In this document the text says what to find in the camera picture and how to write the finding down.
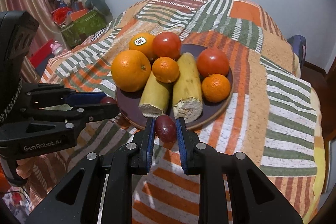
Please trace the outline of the person's left hand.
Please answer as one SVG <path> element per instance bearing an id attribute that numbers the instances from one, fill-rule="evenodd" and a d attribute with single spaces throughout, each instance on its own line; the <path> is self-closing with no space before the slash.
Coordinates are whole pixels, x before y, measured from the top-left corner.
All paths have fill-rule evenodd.
<path id="1" fill-rule="evenodd" d="M 33 172 L 33 166 L 36 159 L 37 159 L 36 157 L 31 157 L 27 159 L 17 160 L 18 166 L 16 168 L 16 171 L 18 176 L 24 179 L 28 178 Z"/>

